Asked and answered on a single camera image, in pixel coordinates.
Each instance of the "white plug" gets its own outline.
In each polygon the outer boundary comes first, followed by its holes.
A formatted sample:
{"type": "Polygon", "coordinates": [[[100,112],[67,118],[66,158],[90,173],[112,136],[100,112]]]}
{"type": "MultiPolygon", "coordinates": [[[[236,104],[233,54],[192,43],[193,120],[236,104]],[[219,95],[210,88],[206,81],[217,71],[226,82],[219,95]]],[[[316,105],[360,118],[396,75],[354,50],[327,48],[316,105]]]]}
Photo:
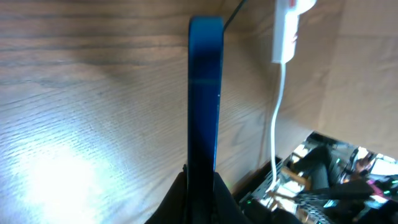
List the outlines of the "white plug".
{"type": "Polygon", "coordinates": [[[276,0],[272,62],[286,63],[293,58],[299,15],[307,12],[317,0],[276,0]]]}

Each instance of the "white power adapter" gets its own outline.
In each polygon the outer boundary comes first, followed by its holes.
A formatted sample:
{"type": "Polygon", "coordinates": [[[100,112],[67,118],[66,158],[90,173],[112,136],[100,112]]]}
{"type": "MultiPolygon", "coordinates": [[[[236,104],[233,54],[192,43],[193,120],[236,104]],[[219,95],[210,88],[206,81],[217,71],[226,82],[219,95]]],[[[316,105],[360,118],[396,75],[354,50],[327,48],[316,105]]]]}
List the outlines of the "white power adapter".
{"type": "Polygon", "coordinates": [[[286,63],[293,58],[299,15],[308,11],[317,0],[276,0],[272,62],[286,63]]]}
{"type": "Polygon", "coordinates": [[[274,44],[272,47],[272,62],[280,63],[280,86],[277,103],[271,119],[270,143],[271,143],[271,167],[272,182],[266,192],[273,190],[276,185],[275,164],[275,124],[282,97],[284,95],[286,66],[285,64],[293,58],[297,29],[299,28],[299,15],[308,11],[317,0],[276,0],[275,3],[275,25],[274,44]]]}

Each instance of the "wooden panel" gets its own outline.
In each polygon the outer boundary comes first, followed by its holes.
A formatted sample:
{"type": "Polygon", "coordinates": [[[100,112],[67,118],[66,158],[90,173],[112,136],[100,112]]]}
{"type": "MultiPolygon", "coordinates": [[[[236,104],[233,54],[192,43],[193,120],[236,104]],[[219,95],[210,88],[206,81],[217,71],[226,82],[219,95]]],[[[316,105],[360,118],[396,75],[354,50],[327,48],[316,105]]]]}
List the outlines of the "wooden panel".
{"type": "MultiPolygon", "coordinates": [[[[188,20],[228,17],[237,3],[2,1],[0,219],[147,220],[186,162],[188,20]]],[[[280,156],[318,117],[341,6],[319,1],[302,17],[280,156]]],[[[273,12],[273,2],[249,1],[225,37],[217,171],[231,190],[269,159],[273,12]]]]}
{"type": "Polygon", "coordinates": [[[340,37],[319,130],[398,157],[398,38],[340,37]]]}
{"type": "Polygon", "coordinates": [[[397,1],[347,1],[317,128],[394,158],[398,157],[397,9],[397,1]]]}

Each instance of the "blue object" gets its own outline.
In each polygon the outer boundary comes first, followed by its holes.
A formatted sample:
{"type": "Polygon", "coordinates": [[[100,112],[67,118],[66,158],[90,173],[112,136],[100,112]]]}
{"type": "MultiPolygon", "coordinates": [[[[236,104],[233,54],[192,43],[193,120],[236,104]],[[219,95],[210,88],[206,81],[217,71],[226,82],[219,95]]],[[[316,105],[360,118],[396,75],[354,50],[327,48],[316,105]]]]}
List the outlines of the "blue object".
{"type": "Polygon", "coordinates": [[[196,16],[188,40],[187,221],[209,223],[217,152],[223,20],[196,16]]]}

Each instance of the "white power cord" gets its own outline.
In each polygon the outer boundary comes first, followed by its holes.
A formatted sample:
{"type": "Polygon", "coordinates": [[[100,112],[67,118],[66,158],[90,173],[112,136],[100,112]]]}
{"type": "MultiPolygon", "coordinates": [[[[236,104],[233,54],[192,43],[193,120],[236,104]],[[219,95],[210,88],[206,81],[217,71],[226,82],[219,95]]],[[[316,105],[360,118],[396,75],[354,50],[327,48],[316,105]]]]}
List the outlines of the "white power cord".
{"type": "Polygon", "coordinates": [[[269,188],[266,190],[266,193],[272,189],[274,189],[276,185],[276,162],[275,162],[275,124],[276,117],[278,115],[280,104],[282,103],[282,98],[284,95],[285,88],[285,77],[286,77],[286,64],[280,64],[280,83],[279,83],[279,94],[278,100],[275,106],[274,114],[272,114],[271,119],[271,133],[270,133],[270,141],[271,141],[271,167],[272,167],[272,183],[269,188]]]}

